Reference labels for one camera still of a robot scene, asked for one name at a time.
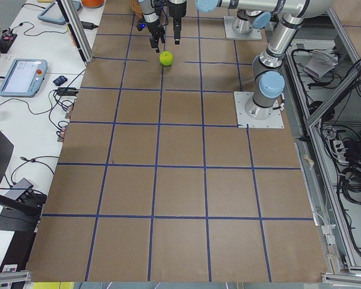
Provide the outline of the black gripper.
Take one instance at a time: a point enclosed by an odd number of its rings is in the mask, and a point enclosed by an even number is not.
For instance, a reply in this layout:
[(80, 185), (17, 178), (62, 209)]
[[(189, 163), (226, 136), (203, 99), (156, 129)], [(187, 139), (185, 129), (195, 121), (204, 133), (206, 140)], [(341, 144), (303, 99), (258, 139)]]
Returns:
[(159, 42), (165, 43), (165, 30), (162, 25), (159, 26), (149, 26), (149, 31), (151, 33), (150, 45), (151, 48), (155, 51), (160, 51)]
[(173, 19), (173, 33), (174, 33), (174, 43), (175, 45), (180, 44), (181, 40), (181, 29), (182, 29), (182, 19), (174, 18)]

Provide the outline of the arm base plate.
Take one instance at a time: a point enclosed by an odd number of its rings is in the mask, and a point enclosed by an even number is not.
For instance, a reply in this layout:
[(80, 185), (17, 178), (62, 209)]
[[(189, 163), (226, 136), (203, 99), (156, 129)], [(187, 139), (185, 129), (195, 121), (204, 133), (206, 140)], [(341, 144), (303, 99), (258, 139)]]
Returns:
[(236, 16), (223, 17), (226, 38), (229, 40), (261, 41), (261, 31), (252, 27), (249, 21)]
[(283, 129), (282, 109), (276, 99), (272, 107), (261, 108), (253, 102), (253, 92), (234, 92), (239, 128)]

